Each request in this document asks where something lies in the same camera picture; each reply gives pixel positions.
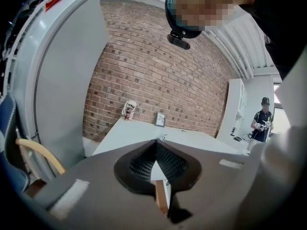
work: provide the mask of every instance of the white table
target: white table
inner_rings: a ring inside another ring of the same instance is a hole
[[[195,147],[203,150],[238,154],[238,150],[224,144],[223,142],[198,131],[182,130],[170,127],[158,127],[154,124],[142,121],[125,121],[121,117],[109,131],[107,136],[99,144],[93,155],[118,149],[137,142],[156,139],[160,135],[165,140],[176,142],[185,146]],[[165,180],[157,162],[152,169],[151,180]]]

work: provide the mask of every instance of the cabinet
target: cabinet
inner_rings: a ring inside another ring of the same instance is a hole
[[[217,139],[238,150],[246,148],[245,143],[234,140],[234,137],[240,134],[246,106],[247,92],[244,83],[241,79],[231,79],[226,109]]]

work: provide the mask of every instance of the brick wall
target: brick wall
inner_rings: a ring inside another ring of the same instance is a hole
[[[110,33],[95,67],[85,103],[83,135],[101,141],[127,100],[137,102],[133,119],[217,134],[229,79],[237,76],[205,36],[186,51],[170,44],[162,9],[127,1],[102,1]]]

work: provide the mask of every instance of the cap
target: cap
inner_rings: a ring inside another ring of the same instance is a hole
[[[176,22],[176,16],[174,15],[174,11],[170,11],[170,6],[173,0],[165,0],[165,15],[167,18],[167,22],[172,28],[172,30],[180,37],[185,38],[195,38],[201,34],[201,31],[198,30],[191,30],[187,27],[180,26]]]
[[[270,105],[270,100],[268,97],[263,97],[261,105]]]

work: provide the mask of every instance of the man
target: man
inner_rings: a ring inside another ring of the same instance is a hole
[[[251,141],[248,145],[248,150],[251,151],[254,145],[265,142],[268,136],[268,132],[274,129],[273,126],[273,115],[269,111],[270,100],[267,97],[262,98],[262,110],[257,112],[254,116],[254,120],[251,123],[251,127],[254,129],[251,136]]]
[[[203,31],[221,24],[233,6],[251,14],[266,35],[265,46],[282,79],[291,70],[307,43],[304,14],[306,0],[167,0],[181,37],[185,29]]]

